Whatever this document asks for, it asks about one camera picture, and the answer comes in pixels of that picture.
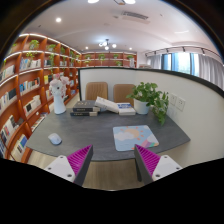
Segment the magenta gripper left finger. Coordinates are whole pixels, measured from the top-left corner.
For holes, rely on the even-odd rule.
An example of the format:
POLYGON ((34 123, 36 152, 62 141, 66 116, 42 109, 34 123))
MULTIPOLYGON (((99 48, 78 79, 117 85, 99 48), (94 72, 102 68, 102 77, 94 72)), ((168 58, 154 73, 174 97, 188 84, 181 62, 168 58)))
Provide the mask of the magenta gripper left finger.
POLYGON ((45 168, 45 171, 82 186, 92 156, 93 146, 88 145, 69 156, 58 156, 45 168))

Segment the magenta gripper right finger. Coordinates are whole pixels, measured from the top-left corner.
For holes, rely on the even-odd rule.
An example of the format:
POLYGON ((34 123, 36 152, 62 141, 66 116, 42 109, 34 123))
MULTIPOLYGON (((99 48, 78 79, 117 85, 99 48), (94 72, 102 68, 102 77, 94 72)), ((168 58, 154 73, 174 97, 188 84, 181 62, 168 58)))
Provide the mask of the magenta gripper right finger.
POLYGON ((134 155, 137 178, 145 185, 182 169, 168 155, 159 156, 139 145, 134 146, 134 155))

